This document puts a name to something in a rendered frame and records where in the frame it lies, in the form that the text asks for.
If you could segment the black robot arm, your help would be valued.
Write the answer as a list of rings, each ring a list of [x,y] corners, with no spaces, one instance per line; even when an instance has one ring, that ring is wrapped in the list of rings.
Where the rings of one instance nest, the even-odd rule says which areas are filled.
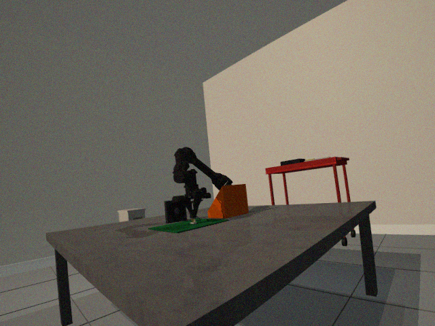
[[[212,184],[214,184],[219,190],[222,186],[232,185],[232,181],[221,173],[215,173],[208,166],[202,163],[189,147],[179,148],[175,152],[175,166],[173,168],[173,180],[176,183],[196,183],[196,173],[195,169],[188,170],[190,167],[189,164],[195,165],[199,170],[205,173],[212,180]],[[188,170],[188,171],[187,171]],[[226,183],[227,182],[227,183]],[[191,196],[190,196],[191,194]],[[203,195],[207,194],[207,190],[205,187],[199,189],[190,189],[188,190],[188,197],[193,198],[203,198]]]

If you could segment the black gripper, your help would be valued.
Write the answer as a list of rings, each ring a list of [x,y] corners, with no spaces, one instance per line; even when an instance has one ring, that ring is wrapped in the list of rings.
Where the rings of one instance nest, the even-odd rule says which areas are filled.
[[[196,214],[198,211],[198,206],[201,203],[201,199],[203,198],[211,198],[211,194],[207,193],[206,195],[203,195],[203,198],[193,198],[193,197],[188,197],[188,190],[190,189],[196,189],[196,187],[198,187],[198,184],[196,183],[185,183],[185,190],[186,190],[186,194],[184,194],[184,196],[174,196],[173,197],[173,202],[182,202],[185,207],[187,208],[187,210],[189,211],[190,215],[192,215],[192,204],[193,204],[193,209],[196,210]],[[193,201],[190,201],[191,199],[194,199]]]

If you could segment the green circuit board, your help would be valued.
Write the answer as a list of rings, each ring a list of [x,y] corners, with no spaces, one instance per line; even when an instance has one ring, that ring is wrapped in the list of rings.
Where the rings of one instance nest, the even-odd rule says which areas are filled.
[[[173,233],[180,233],[180,232],[187,232],[190,230],[194,230],[197,228],[202,228],[208,225],[213,225],[217,223],[221,223],[224,221],[229,221],[229,219],[201,219],[199,218],[191,219],[191,221],[182,221],[178,223],[172,223],[169,225],[160,225],[153,228],[148,228],[149,230],[158,230],[163,232],[173,232]]]

